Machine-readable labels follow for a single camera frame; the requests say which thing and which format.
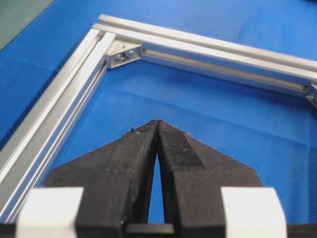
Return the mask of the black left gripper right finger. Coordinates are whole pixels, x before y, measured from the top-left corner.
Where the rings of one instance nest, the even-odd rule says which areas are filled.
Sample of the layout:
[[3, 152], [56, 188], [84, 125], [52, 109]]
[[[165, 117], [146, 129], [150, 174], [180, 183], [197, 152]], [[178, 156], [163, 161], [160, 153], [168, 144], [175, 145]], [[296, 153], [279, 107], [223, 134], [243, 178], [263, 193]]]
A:
[[180, 227], [223, 227], [221, 187], [260, 187], [245, 164], [160, 120], [158, 159], [164, 218]]

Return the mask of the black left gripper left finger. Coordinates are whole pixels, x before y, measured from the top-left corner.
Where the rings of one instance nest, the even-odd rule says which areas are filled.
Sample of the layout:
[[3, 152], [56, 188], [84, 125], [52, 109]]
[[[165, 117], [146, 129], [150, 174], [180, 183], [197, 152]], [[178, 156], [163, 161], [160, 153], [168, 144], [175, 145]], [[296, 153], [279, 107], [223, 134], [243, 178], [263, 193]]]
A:
[[157, 156], [157, 120], [53, 169], [46, 187], [82, 186], [76, 223], [119, 227], [147, 222]]

